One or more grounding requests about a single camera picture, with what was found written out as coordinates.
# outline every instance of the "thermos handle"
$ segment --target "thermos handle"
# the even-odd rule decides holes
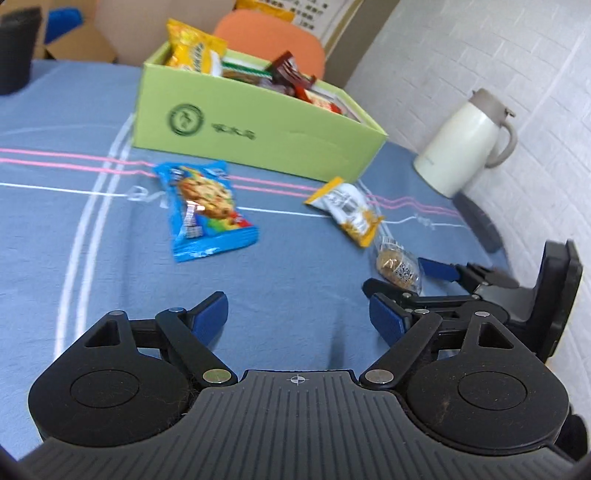
[[[493,158],[486,163],[486,168],[495,168],[501,165],[507,158],[511,156],[511,154],[515,151],[515,147],[517,146],[518,138],[515,127],[511,125],[506,119],[501,122],[501,126],[505,127],[509,132],[509,144],[497,158]]]

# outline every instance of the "pink stripe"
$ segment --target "pink stripe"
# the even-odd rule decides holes
[[[307,192],[315,192],[318,188],[314,187],[306,187],[304,185],[296,185],[293,183],[283,183],[280,181],[271,181],[271,180],[260,180],[260,179],[250,179],[248,177],[235,177],[229,176],[230,180],[237,180],[237,181],[250,181],[253,183],[261,183],[263,185],[272,185],[275,187],[285,187],[286,189],[296,189],[296,190],[306,190]]]
[[[33,155],[38,157],[53,157],[53,158],[76,158],[79,160],[91,160],[91,161],[110,161],[121,165],[143,165],[146,167],[153,167],[153,163],[144,162],[142,160],[129,161],[129,160],[117,160],[116,158],[110,157],[96,157],[94,155],[82,155],[78,153],[53,153],[53,152],[42,152],[39,150],[18,150],[15,148],[0,148],[2,153],[13,153],[17,155]]]
[[[235,189],[238,189],[238,190],[250,190],[251,192],[275,193],[277,195],[287,195],[290,197],[299,197],[299,198],[303,198],[303,199],[308,198],[308,195],[306,195],[305,193],[286,192],[285,190],[262,189],[259,187],[248,187],[246,185],[235,185],[235,184],[232,185],[232,187],[234,187]]]
[[[423,213],[434,213],[437,215],[447,215],[447,216],[452,216],[452,217],[460,217],[460,215],[457,212],[434,210],[434,208],[436,208],[436,207],[423,207],[423,206],[419,207],[414,202],[404,202],[399,205],[384,205],[383,203],[378,203],[378,202],[369,202],[369,203],[370,203],[370,205],[379,205],[381,208],[385,208],[387,210],[398,210],[403,207],[414,207],[416,210],[418,210],[419,212],[423,212]]]
[[[0,158],[0,163],[12,163],[16,165],[28,165],[33,167],[49,167],[49,168],[65,168],[66,170],[78,170],[78,171],[92,171],[98,173],[107,173],[115,175],[146,175],[147,177],[155,177],[156,175],[144,170],[127,170],[118,171],[111,170],[109,168],[101,167],[87,167],[84,165],[74,165],[72,163],[56,163],[56,162],[41,162],[34,160],[17,160],[16,158]]]
[[[9,148],[0,148],[0,152],[11,152],[15,154],[25,154],[25,155],[39,155],[39,156],[47,156],[47,157],[66,157],[66,158],[78,158],[81,160],[96,160],[96,161],[111,161],[113,163],[124,164],[124,165],[145,165],[150,167],[151,164],[143,161],[125,161],[125,160],[117,160],[114,158],[109,157],[94,157],[91,155],[77,155],[77,154],[57,154],[57,153],[50,153],[50,152],[39,152],[33,150],[16,150],[16,149],[9,149]],[[75,165],[71,163],[55,163],[55,162],[39,162],[34,160],[20,160],[16,158],[1,158],[0,163],[8,163],[8,164],[17,164],[17,165],[26,165],[26,166],[33,166],[33,167],[49,167],[49,168],[63,168],[66,170],[77,170],[77,171],[90,171],[95,173],[106,173],[106,174],[115,174],[115,175],[144,175],[146,177],[156,177],[156,175],[152,172],[147,172],[144,170],[124,170],[118,171],[113,170],[110,168],[102,168],[102,167],[88,167],[83,165]],[[260,180],[260,179],[250,179],[248,177],[230,177],[231,180],[239,180],[239,181],[249,181],[252,183],[261,183],[265,185],[273,185],[273,186],[281,186],[287,188],[296,188],[306,191],[315,191],[313,187],[306,187],[303,185],[295,185],[290,183],[282,183],[282,182],[275,182],[270,180]],[[308,195],[304,193],[296,193],[296,192],[286,192],[285,190],[275,190],[275,189],[265,189],[260,187],[249,187],[246,185],[234,185],[234,188],[238,190],[249,190],[251,192],[262,192],[262,193],[273,193],[277,195],[285,195],[285,196],[292,196],[292,197],[299,197],[299,198],[308,198]],[[379,196],[373,196],[376,199],[381,199],[384,202],[388,202],[390,205],[386,205],[380,202],[370,202],[372,205],[378,205],[382,208],[388,210],[398,210],[399,208],[405,206],[411,206],[419,210],[423,213],[434,213],[439,215],[449,215],[460,217],[460,215],[451,210],[446,209],[444,207],[436,207],[436,206],[429,206],[429,205],[422,205],[421,203],[417,202],[412,197],[402,197],[397,200],[389,200]]]
[[[381,201],[386,202],[386,203],[398,203],[398,202],[406,202],[406,201],[409,201],[409,202],[414,202],[418,207],[443,210],[443,211],[451,212],[451,213],[454,213],[454,214],[457,213],[455,210],[449,209],[449,208],[446,208],[446,207],[437,207],[437,206],[434,206],[434,205],[424,205],[424,204],[420,203],[419,201],[417,201],[417,199],[415,199],[413,197],[400,197],[399,199],[396,199],[396,200],[390,200],[390,199],[381,197],[380,195],[370,195],[370,197],[373,197],[376,200],[381,200]]]
[[[376,200],[382,200],[383,202],[386,202],[387,204],[390,204],[390,205],[398,205],[400,203],[408,205],[408,202],[410,202],[410,204],[414,205],[417,209],[427,209],[427,210],[431,210],[433,212],[445,212],[445,213],[452,213],[454,215],[457,215],[457,212],[453,209],[449,209],[446,207],[437,207],[435,205],[424,205],[424,204],[420,203],[419,201],[417,201],[417,199],[415,199],[413,197],[401,197],[396,200],[389,200],[389,199],[386,199],[386,198],[381,197],[379,195],[370,195],[370,197],[373,197]]]

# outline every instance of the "red snack package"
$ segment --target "red snack package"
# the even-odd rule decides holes
[[[343,111],[336,104],[324,98],[323,96],[318,95],[315,92],[305,90],[302,87],[295,87],[295,97],[305,102],[311,103],[312,105],[319,106],[325,110],[343,115]]]
[[[273,61],[266,69],[273,75],[275,83],[287,86],[311,89],[316,83],[316,77],[308,78],[300,73],[296,59],[290,51],[286,51],[281,57]]]

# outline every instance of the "white tiled wall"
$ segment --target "white tiled wall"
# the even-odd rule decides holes
[[[517,277],[533,285],[546,239],[574,238],[591,271],[591,1],[401,0],[347,90],[420,151],[479,87],[517,113],[521,141],[467,192]],[[550,365],[591,424],[591,280]]]

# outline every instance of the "metal screw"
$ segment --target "metal screw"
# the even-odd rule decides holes
[[[394,380],[394,374],[388,370],[370,370],[365,374],[365,379],[371,383],[384,385]]]
[[[207,370],[203,374],[203,379],[207,383],[220,384],[225,383],[232,378],[232,374],[228,370],[223,368],[214,368],[213,370]]]

